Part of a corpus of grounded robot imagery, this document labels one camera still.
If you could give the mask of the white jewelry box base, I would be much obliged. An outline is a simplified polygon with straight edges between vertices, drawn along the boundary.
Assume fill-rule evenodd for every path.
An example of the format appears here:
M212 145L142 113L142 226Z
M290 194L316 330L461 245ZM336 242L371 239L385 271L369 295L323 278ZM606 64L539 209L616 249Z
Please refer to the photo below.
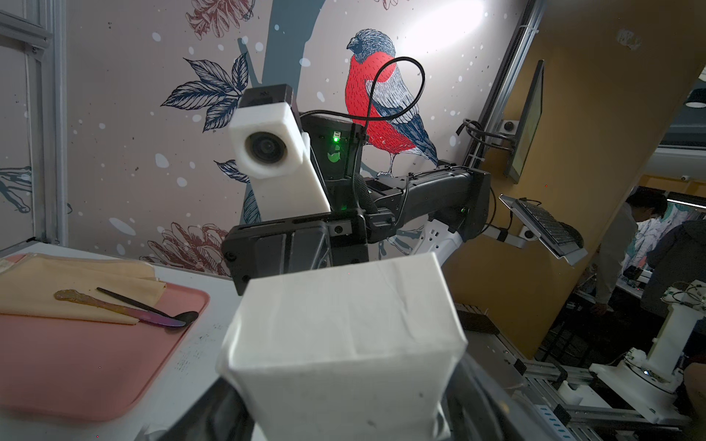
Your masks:
M268 440L432 440L466 347L428 253L250 281L216 369Z

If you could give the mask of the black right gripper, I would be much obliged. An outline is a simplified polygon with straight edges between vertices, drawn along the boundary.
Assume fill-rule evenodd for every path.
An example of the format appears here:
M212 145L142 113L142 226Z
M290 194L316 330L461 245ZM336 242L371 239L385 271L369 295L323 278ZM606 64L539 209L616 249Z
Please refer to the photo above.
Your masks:
M222 256L243 295L253 279L367 262L366 223L352 211L235 226Z

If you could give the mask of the white robot base outside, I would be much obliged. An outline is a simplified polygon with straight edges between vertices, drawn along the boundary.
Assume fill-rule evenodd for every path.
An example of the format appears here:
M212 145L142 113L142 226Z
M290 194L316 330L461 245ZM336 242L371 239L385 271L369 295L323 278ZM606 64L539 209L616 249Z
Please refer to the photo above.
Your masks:
M674 402L683 382L680 360L696 324L705 318L705 283L670 287L662 297L668 314L649 352L630 349L615 366L592 364L589 371L652 424L686 424Z

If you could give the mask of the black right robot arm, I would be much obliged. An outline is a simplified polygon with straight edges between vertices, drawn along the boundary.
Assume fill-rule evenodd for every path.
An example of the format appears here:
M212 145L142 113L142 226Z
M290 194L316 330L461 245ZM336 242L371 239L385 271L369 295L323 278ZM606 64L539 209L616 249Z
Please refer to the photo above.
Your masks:
M446 260L485 228L490 176L443 164L363 178L360 126L320 117L232 128L258 219L233 227L222 256L238 291L252 279L368 261L368 248L427 217L417 253Z

